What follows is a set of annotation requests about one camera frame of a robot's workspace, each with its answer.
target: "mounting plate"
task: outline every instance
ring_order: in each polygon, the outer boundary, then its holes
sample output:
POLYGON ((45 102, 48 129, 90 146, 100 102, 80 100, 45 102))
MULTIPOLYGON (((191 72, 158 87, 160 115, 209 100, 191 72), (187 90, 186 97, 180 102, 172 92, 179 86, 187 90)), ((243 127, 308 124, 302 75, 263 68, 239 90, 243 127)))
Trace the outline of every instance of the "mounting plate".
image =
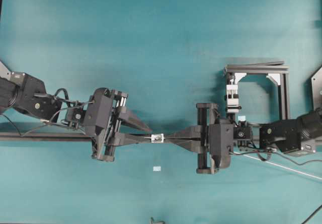
POLYGON ((313 110, 322 107, 322 67, 311 77, 313 110))

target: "small white object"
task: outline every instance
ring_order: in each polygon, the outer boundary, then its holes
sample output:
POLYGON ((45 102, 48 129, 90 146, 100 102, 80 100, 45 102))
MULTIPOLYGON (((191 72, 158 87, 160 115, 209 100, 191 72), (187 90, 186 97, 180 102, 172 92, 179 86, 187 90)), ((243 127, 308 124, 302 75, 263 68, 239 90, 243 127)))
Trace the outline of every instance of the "small white object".
POLYGON ((151 135, 151 142, 154 143, 163 143, 165 140, 165 136, 163 133, 160 134, 152 134, 151 135))
POLYGON ((229 91, 237 91, 238 85, 226 85, 226 89, 229 91))
POLYGON ((161 166, 153 166, 153 171, 161 171, 161 166))
POLYGON ((246 121, 246 116, 238 116, 238 121, 245 122, 246 121))

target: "small white square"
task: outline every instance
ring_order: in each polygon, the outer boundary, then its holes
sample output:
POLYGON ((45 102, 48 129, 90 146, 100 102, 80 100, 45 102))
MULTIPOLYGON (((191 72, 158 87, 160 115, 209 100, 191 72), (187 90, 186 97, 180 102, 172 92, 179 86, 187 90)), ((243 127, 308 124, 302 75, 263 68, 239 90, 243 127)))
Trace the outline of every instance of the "small white square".
POLYGON ((161 166, 153 166, 153 171, 161 171, 161 166))

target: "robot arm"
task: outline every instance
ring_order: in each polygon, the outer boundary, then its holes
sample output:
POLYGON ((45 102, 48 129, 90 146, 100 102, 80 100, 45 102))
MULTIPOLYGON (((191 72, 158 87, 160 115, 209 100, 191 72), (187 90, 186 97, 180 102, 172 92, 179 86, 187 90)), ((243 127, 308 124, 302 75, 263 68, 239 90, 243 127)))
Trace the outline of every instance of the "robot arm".
POLYGON ((10 72, 0 62, 0 113, 13 108, 42 120, 44 126, 80 130, 92 141, 93 159, 112 162, 116 147, 148 141, 144 136, 120 133, 121 125, 151 132, 125 106, 127 98, 128 94, 107 88, 96 89, 87 102, 70 100, 66 89, 58 89, 54 95, 50 95, 41 80, 24 72, 10 72), (58 97, 62 91, 65 98, 58 97), (66 108, 61 108, 63 103, 67 105, 66 108), (59 113, 64 110, 65 118, 57 123, 59 113))

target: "metal stand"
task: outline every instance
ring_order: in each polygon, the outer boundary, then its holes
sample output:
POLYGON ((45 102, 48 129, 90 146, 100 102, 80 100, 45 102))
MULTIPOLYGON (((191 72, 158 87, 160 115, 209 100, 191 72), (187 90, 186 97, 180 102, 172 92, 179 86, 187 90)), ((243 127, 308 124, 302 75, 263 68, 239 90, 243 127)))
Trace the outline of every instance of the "metal stand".
POLYGON ((248 74, 264 74, 278 89, 280 120, 290 119, 290 100, 288 91, 288 66, 284 62, 270 62, 250 65, 227 65, 226 74, 226 112, 234 120, 242 107, 239 105, 238 83, 248 74))

